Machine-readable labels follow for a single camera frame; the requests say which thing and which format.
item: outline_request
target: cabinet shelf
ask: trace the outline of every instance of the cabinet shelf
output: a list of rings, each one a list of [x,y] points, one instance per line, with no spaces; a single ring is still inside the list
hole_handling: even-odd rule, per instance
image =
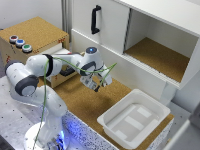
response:
[[[149,38],[144,38],[125,53],[177,82],[181,82],[190,60],[190,58]]]

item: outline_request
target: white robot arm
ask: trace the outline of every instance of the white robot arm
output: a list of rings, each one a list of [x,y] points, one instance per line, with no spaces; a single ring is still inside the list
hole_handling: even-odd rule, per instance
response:
[[[92,80],[93,75],[100,80],[104,79],[103,86],[112,83],[112,78],[108,74],[109,70],[104,70],[106,66],[101,59],[99,51],[94,47],[87,48],[84,56],[78,53],[55,54],[52,56],[35,55],[29,57],[25,65],[13,60],[9,61],[5,66],[5,72],[11,84],[11,96],[13,99],[34,106],[43,105],[44,87],[37,88],[37,84],[39,82],[38,77],[44,76],[44,68],[48,60],[46,76],[55,76],[62,72],[63,65],[69,65],[81,75],[80,81],[90,89],[98,91],[97,83]],[[61,118],[67,111],[67,106],[53,89],[47,87],[46,95],[48,115],[46,116],[45,124],[41,128],[37,142],[37,146],[41,149],[50,149],[48,143],[52,139],[56,139],[56,136],[62,131]]]

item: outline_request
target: cork shelf surface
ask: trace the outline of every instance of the cork shelf surface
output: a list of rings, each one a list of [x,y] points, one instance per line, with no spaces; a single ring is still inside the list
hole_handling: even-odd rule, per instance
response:
[[[38,50],[68,34],[40,17],[21,22],[0,31],[0,37],[9,42],[12,35],[25,40],[33,50]]]
[[[41,85],[43,85],[42,80],[40,80],[38,86]],[[96,93],[85,87],[80,82],[80,75],[77,74],[54,88],[54,90],[65,101],[72,113],[120,150],[123,150],[121,146],[105,134],[103,127],[97,122],[97,118],[131,92],[131,89],[113,79],[112,84],[100,88],[99,92]],[[173,115],[167,116],[136,150],[146,149],[172,119]]]
[[[149,38],[144,38],[125,53],[178,82],[181,82],[190,60]]]

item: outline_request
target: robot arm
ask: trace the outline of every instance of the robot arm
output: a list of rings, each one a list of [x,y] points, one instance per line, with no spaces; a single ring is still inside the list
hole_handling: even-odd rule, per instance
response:
[[[104,65],[99,51],[94,47],[89,47],[86,49],[86,53],[83,56],[80,54],[58,54],[58,55],[35,55],[28,58],[25,65],[18,61],[10,61],[5,67],[6,74],[10,80],[10,83],[15,87],[15,91],[20,96],[30,96],[32,95],[38,84],[39,76],[44,75],[44,67],[49,59],[49,63],[46,68],[47,76],[55,76],[60,73],[63,65],[71,66],[75,71],[81,75],[80,81],[90,89],[96,89],[97,83],[92,80],[92,76],[97,76],[100,80],[103,79],[109,70],[104,70],[103,72],[98,72],[92,74],[92,71],[99,71],[106,68]],[[112,78],[107,75],[103,86],[112,83]]]

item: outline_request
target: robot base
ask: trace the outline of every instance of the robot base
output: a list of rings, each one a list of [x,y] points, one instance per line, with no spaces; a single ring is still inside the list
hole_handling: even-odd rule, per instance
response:
[[[40,123],[37,123],[33,125],[25,134],[24,137],[24,150],[33,150],[33,145],[34,145],[34,138],[37,135],[38,129],[40,127]],[[63,139],[64,141],[64,150],[67,149],[70,138],[68,136],[69,133],[65,133],[65,137]],[[41,148],[38,146],[38,144],[35,144],[35,150],[49,150],[48,146],[45,146],[44,148]]]

